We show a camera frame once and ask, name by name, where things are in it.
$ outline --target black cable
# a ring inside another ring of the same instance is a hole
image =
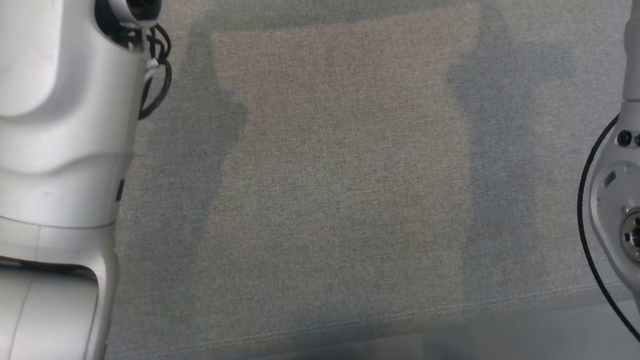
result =
[[[600,288],[600,291],[602,291],[602,295],[604,295],[605,299],[607,299],[607,302],[609,303],[613,311],[616,313],[616,315],[618,315],[618,318],[620,318],[620,321],[622,321],[622,323],[625,324],[629,332],[631,332],[631,335],[633,335],[636,338],[636,340],[640,342],[640,334],[638,333],[636,328],[634,328],[634,326],[631,325],[631,323],[629,322],[627,317],[622,313],[622,311],[620,311],[620,308],[618,307],[618,305],[616,305],[616,302],[613,300],[613,298],[611,297],[611,294],[609,294],[609,291],[607,291],[607,288],[604,285],[604,282],[602,282],[602,279],[600,278],[598,269],[596,269],[596,265],[594,264],[593,258],[591,257],[591,251],[589,251],[589,244],[587,243],[587,237],[584,234],[584,221],[582,219],[582,201],[584,196],[584,187],[587,183],[587,175],[589,174],[589,169],[591,168],[593,159],[595,158],[596,153],[598,152],[598,148],[604,141],[604,138],[607,137],[607,134],[609,134],[611,129],[618,122],[619,116],[620,114],[616,115],[616,117],[614,117],[613,120],[611,120],[611,122],[609,123],[609,125],[607,125],[607,127],[605,127],[605,129],[602,131],[602,134],[600,134],[600,137],[598,137],[598,140],[596,140],[596,143],[591,148],[591,152],[587,157],[587,162],[584,164],[584,169],[582,170],[582,177],[580,178],[580,186],[578,186],[578,212],[577,212],[578,213],[578,232],[580,232],[580,241],[582,242],[582,249],[584,250],[584,256],[587,258],[587,263],[589,263],[589,268],[591,269],[591,273],[593,274],[593,277],[596,279],[596,282],[598,283],[598,287]]]
[[[140,110],[140,115],[138,117],[138,120],[142,120],[147,116],[151,115],[151,113],[154,112],[154,110],[158,106],[160,106],[160,103],[162,102],[162,100],[164,100],[164,97],[169,92],[169,86],[171,86],[171,76],[172,76],[171,64],[169,64],[166,58],[158,59],[158,63],[161,65],[164,65],[164,83],[162,85],[162,89],[160,90],[160,94],[158,94],[158,96],[151,102],[151,104],[149,104],[149,106]]]
[[[149,41],[151,41],[151,42],[155,42],[155,40],[157,40],[156,39],[156,28],[155,27],[151,28],[150,32],[151,32],[151,35],[147,36],[147,39],[149,39]],[[150,51],[151,51],[151,57],[155,58],[156,57],[156,47],[152,46]]]
[[[165,57],[169,57],[169,54],[171,53],[171,39],[169,38],[169,34],[166,33],[166,31],[162,26],[160,26],[160,24],[156,24],[155,28],[158,30],[160,35],[162,35],[162,37],[164,38],[164,41],[166,41]]]
[[[158,57],[166,58],[166,52],[164,51],[164,44],[162,43],[162,41],[160,41],[160,39],[154,38],[151,35],[147,35],[147,40],[149,40],[149,43],[151,45],[149,47],[149,52],[151,53],[152,58],[156,57],[156,45],[160,46],[160,54],[158,55]]]
[[[156,30],[160,32],[160,35],[162,35],[162,37],[164,38],[164,41],[166,41],[166,46],[159,38],[156,37]],[[138,115],[138,120],[142,120],[148,117],[149,115],[151,115],[152,112],[154,112],[158,108],[158,106],[160,106],[160,103],[164,100],[164,98],[166,97],[166,94],[169,92],[169,87],[171,86],[171,79],[172,79],[171,64],[167,60],[167,57],[169,56],[169,52],[171,51],[171,39],[169,38],[169,34],[167,34],[164,28],[158,24],[156,24],[153,28],[151,28],[150,32],[151,34],[147,35],[147,40],[150,42],[149,53],[151,54],[152,58],[155,58],[157,60],[159,65],[164,66],[164,83],[162,85],[162,89],[160,90],[160,93],[158,94],[158,96],[146,108],[144,107],[144,105],[147,101],[152,79],[149,79],[145,83],[145,87],[142,93],[142,101],[140,103],[140,114]],[[157,57],[156,57],[156,45],[160,46],[160,53],[158,54]]]

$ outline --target screw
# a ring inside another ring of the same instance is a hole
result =
[[[631,135],[631,133],[629,133],[627,130],[622,130],[620,131],[620,134],[618,134],[618,137],[617,137],[618,145],[622,147],[629,146],[631,144],[632,139],[633,139],[633,136]]]

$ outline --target stitching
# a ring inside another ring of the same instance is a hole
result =
[[[615,284],[610,284],[609,286],[619,286],[621,285],[621,282],[616,281],[617,283]],[[585,288],[585,289],[578,289],[578,290],[572,290],[572,291],[565,291],[562,293],[556,293],[556,294],[550,294],[550,295],[545,295],[542,297],[537,297],[536,299],[544,299],[547,297],[554,297],[554,296],[559,296],[559,295],[566,295],[569,293],[577,293],[580,291],[589,291],[589,290],[595,290],[597,289],[596,287],[591,287],[591,288]],[[520,300],[512,300],[509,302],[502,302],[502,303],[494,303],[494,304],[484,304],[481,306],[471,306],[468,307],[469,309],[477,309],[480,307],[489,307],[489,306],[498,306],[498,305],[504,305],[504,304],[512,304],[515,302],[521,302],[524,301],[523,299]],[[451,313],[453,311],[458,311],[460,309],[451,309],[451,310],[445,310],[445,311],[439,311],[436,313],[433,313],[431,315],[439,315],[439,314],[444,314],[444,313]],[[422,315],[411,315],[411,316],[405,316],[405,317],[400,317],[400,318],[395,318],[393,320],[406,320],[406,319],[412,319],[412,318],[418,318],[418,317],[422,317],[422,316],[427,316],[427,314],[422,314]],[[317,332],[324,332],[324,331],[331,331],[331,330],[336,330],[336,329],[344,329],[344,328],[349,328],[349,327],[355,327],[357,326],[357,324],[352,324],[352,325],[343,325],[343,326],[338,326],[338,327],[330,327],[328,329],[319,329],[319,330],[313,330],[313,331],[305,331],[305,332],[300,332],[296,335],[301,335],[301,334],[313,334],[313,333],[317,333]],[[176,348],[179,347],[174,347],[174,348],[169,348],[169,349],[165,349],[165,350],[172,350],[172,351],[166,351],[163,352],[161,350],[156,350],[153,351],[153,353],[149,354],[149,355],[144,355],[144,356],[133,356],[133,357],[129,357],[129,359],[138,359],[138,360],[142,360],[142,359],[150,359],[152,357],[156,357],[156,356],[160,356],[160,355],[169,355],[169,354],[179,354],[181,352],[186,352],[186,351],[192,351],[192,350],[199,350],[199,349],[206,349],[206,348],[222,348],[222,347],[229,347],[232,345],[238,345],[238,344],[249,344],[249,343],[255,343],[257,341],[268,341],[268,340],[274,340],[274,339],[279,339],[279,338],[286,338],[288,336],[288,334],[284,334],[284,335],[278,335],[278,336],[272,336],[272,337],[268,337],[268,338],[259,338],[259,339],[254,339],[254,340],[250,340],[250,341],[244,341],[244,340],[239,340],[239,341],[235,341],[235,342],[230,342],[230,343],[223,343],[220,345],[215,345],[215,346],[210,346],[212,343],[215,343],[216,341],[210,341],[208,343],[201,343],[200,345],[191,345],[191,346],[182,346],[182,349],[176,350]]]
[[[604,283],[605,284],[609,284],[610,286],[620,285],[620,281],[618,281],[618,280],[608,280],[608,281],[604,281]],[[516,295],[516,296],[512,296],[512,297],[504,297],[504,298],[498,298],[498,299],[493,299],[493,300],[468,302],[468,303],[464,303],[464,304],[431,307],[431,308],[428,308],[428,309],[411,310],[411,311],[405,311],[403,313],[387,314],[387,315],[375,316],[375,317],[366,318],[366,319],[350,320],[350,321],[345,321],[345,322],[334,322],[334,323],[328,323],[328,324],[323,324],[323,325],[300,327],[300,328],[291,329],[291,330],[273,331],[273,332],[266,332],[266,333],[262,333],[262,334],[239,336],[239,337],[236,337],[236,338],[227,338],[227,339],[220,339],[220,340],[213,340],[213,341],[203,341],[203,342],[200,342],[200,343],[195,343],[195,344],[190,344],[190,345],[180,345],[180,346],[175,346],[175,347],[167,347],[167,348],[155,349],[152,352],[139,351],[139,352],[129,353],[129,354],[126,354],[126,355],[127,355],[127,357],[129,359],[146,359],[146,358],[149,358],[149,357],[156,356],[158,354],[174,354],[174,353],[177,353],[177,352],[182,352],[184,350],[194,350],[194,349],[198,349],[198,348],[207,348],[207,347],[210,347],[212,344],[219,344],[219,345],[212,346],[211,348],[228,347],[228,346],[237,345],[237,344],[240,344],[240,343],[253,343],[253,342],[256,342],[256,341],[267,341],[267,340],[272,340],[272,339],[277,339],[277,338],[284,338],[284,337],[288,336],[289,334],[297,334],[297,335],[300,335],[300,334],[313,334],[315,332],[323,332],[323,331],[330,331],[330,330],[335,330],[335,329],[342,329],[342,328],[346,328],[346,327],[354,327],[354,326],[357,326],[358,324],[361,324],[361,323],[373,323],[373,322],[380,321],[380,320],[387,319],[387,318],[393,318],[391,320],[404,320],[404,319],[407,319],[407,318],[416,318],[416,317],[422,316],[421,315],[422,313],[432,313],[433,311],[437,311],[436,313],[433,313],[433,315],[437,315],[437,314],[442,314],[442,313],[450,313],[450,312],[458,311],[460,309],[465,309],[465,308],[478,308],[478,307],[487,307],[487,306],[512,304],[514,302],[523,301],[522,298],[533,297],[533,296],[536,296],[536,295],[542,295],[542,294],[548,294],[548,293],[554,293],[554,292],[557,292],[557,291],[563,291],[562,293],[545,295],[545,296],[542,296],[542,297],[536,297],[536,299],[544,299],[546,297],[553,297],[553,296],[558,296],[558,295],[563,295],[563,294],[568,294],[568,293],[574,293],[574,292],[578,292],[578,291],[592,290],[593,288],[565,291],[565,290],[570,290],[570,289],[584,288],[586,286],[592,286],[592,285],[595,285],[595,284],[596,284],[595,282],[591,282],[589,284],[569,286],[567,288],[559,288],[559,289],[555,289],[555,290],[547,290],[547,291],[541,291],[541,292],[530,293],[530,294],[525,294],[525,295]]]

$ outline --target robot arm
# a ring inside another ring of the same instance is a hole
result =
[[[612,136],[593,171],[591,225],[618,277],[640,297],[640,0],[625,28],[627,71]]]
[[[0,0],[0,360],[104,357],[161,6]]]

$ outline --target gray fabric surface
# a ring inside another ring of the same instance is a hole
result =
[[[603,302],[574,208],[619,109],[627,17],[622,0],[168,1],[173,86],[138,128],[108,358]]]

